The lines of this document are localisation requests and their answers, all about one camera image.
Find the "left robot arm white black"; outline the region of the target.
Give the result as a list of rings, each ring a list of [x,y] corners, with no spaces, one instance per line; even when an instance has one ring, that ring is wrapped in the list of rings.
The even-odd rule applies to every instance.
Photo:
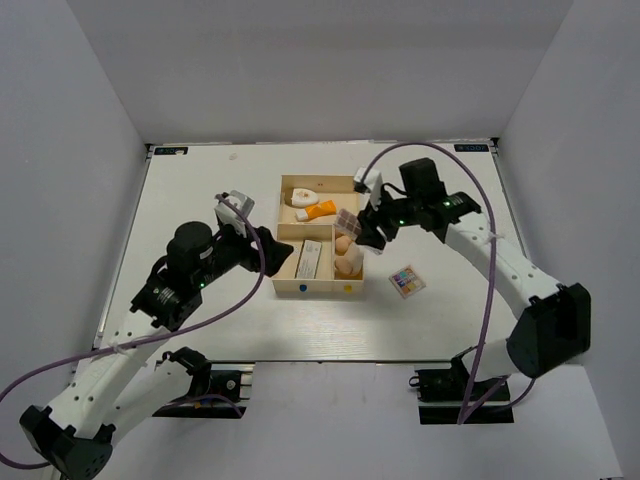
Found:
[[[152,382],[128,396],[123,392],[201,306],[205,287],[237,266],[271,277],[293,251],[265,227],[221,223],[213,232],[199,221],[179,226],[109,346],[56,398],[21,415],[20,427],[34,450],[69,479],[93,479],[127,428],[175,398],[205,396],[211,363],[189,347],[170,353]]]

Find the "round white powder puff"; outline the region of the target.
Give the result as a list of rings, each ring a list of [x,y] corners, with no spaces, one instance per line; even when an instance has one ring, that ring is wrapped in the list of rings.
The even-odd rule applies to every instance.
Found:
[[[364,253],[360,249],[360,247],[355,243],[351,243],[346,253],[344,254],[344,259],[347,261],[349,266],[349,276],[356,276],[362,270]]]

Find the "nude eyeshadow palette clear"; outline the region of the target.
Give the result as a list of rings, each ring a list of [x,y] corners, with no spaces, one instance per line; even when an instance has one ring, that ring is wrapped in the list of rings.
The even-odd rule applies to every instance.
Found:
[[[355,240],[362,231],[358,217],[346,209],[340,209],[334,220],[335,231]]]

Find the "beige makeup sponge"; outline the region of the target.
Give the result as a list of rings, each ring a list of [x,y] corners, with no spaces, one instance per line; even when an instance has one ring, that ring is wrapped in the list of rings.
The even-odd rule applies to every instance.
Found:
[[[338,255],[344,255],[347,250],[349,249],[350,245],[352,243],[352,240],[346,236],[340,236],[338,238],[335,239],[335,251]]]
[[[337,256],[335,258],[334,266],[336,271],[343,276],[351,276],[353,271],[352,262],[345,256]]]

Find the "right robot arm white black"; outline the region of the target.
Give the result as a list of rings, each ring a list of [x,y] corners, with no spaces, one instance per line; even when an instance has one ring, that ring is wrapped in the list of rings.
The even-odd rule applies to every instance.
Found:
[[[463,192],[447,193],[433,160],[405,163],[400,174],[404,187],[394,198],[379,171],[357,170],[354,189],[369,197],[358,214],[357,243],[382,251],[401,228],[419,226],[482,274],[516,319],[512,332],[487,343],[480,357],[454,359],[451,384],[459,396],[475,398],[498,377],[537,379],[590,349],[591,295],[584,286],[562,284],[493,233],[487,210]]]

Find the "orange sunscreen tube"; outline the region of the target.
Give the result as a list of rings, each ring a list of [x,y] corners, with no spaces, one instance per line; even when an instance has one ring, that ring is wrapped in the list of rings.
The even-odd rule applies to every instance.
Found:
[[[295,217],[298,222],[306,222],[320,217],[335,215],[336,213],[336,205],[332,200],[328,200],[310,205],[303,209],[296,209]]]

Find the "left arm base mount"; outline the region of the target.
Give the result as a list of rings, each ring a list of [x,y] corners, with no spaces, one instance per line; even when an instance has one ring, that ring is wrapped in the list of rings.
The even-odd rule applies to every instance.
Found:
[[[156,418],[240,419],[253,384],[253,364],[209,363],[209,377],[200,377],[189,392],[158,409]]]

